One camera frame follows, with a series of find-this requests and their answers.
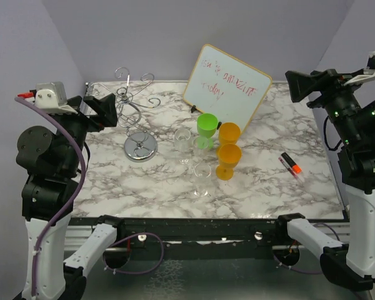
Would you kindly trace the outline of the green plastic wine glass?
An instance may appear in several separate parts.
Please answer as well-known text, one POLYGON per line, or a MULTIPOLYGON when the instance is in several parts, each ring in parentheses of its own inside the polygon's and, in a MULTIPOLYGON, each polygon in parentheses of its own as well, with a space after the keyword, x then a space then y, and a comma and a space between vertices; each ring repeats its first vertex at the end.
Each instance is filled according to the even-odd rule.
POLYGON ((213 136, 218 128, 219 121, 217 117, 210 113, 203 113, 197 119, 197 132, 200 136, 209 141, 209 149, 214 145, 213 136))

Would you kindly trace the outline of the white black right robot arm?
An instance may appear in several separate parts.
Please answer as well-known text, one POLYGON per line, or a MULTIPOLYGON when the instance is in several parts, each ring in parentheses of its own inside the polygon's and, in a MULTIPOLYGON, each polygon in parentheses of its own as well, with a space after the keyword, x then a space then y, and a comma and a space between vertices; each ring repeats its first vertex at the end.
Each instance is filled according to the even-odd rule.
POLYGON ((281 244, 295 240, 310 250, 330 283, 369 291, 375 285, 375 100, 361 107, 354 92, 375 80, 375 69, 288 71, 286 79, 295 103, 319 93, 308 106, 325 109, 341 138, 338 163, 349 200, 350 238, 346 244, 334 240, 298 213, 279 216, 274 236, 281 244))

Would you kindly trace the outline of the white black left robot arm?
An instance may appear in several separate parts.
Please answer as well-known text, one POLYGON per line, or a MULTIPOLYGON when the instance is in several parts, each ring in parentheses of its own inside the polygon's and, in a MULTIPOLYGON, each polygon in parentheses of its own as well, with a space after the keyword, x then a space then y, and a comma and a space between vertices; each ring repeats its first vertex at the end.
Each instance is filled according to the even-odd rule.
POLYGON ((19 299, 81 299, 96 261, 126 237, 121 219, 101 216, 83 245, 64 257, 73 203, 88 168, 86 135, 117 124, 116 97, 76 96, 44 108, 38 105, 38 96, 33 91, 16 98, 56 127, 56 132, 30 127, 17 141, 16 162, 28 174, 21 193, 28 236, 27 277, 19 299))

